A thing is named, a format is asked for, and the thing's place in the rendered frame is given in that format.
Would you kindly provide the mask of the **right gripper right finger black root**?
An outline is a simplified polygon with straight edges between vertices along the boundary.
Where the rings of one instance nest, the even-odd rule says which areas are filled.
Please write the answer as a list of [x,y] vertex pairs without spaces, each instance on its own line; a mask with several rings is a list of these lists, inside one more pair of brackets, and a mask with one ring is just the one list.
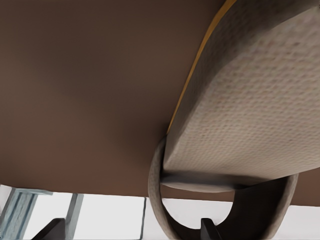
[[201,240],[223,240],[218,232],[217,226],[210,218],[201,219],[200,227],[200,239]]

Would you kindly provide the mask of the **right gripper left finger black root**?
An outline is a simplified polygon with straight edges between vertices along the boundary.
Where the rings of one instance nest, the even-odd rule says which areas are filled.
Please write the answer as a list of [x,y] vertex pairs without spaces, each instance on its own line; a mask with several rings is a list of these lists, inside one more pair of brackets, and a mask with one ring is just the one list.
[[66,240],[66,220],[54,218],[31,240]]

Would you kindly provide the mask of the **grey-beige sandal with heel strap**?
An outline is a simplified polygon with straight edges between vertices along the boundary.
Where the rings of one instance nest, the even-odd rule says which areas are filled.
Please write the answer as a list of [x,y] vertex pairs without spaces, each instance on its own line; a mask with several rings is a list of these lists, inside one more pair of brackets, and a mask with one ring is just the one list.
[[151,161],[148,197],[170,240],[161,186],[234,192],[222,240],[268,240],[301,172],[320,168],[320,0],[224,0]]

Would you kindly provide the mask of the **silver frame post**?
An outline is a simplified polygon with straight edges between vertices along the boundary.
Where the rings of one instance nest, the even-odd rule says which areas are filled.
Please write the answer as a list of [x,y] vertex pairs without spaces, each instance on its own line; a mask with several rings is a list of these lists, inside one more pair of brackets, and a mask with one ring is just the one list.
[[65,218],[65,239],[66,240],[74,239],[83,199],[84,199],[84,194],[81,194],[81,193],[72,194],[67,215]]
[[39,195],[53,195],[52,191],[12,188],[0,214],[0,240],[20,240],[24,237]]

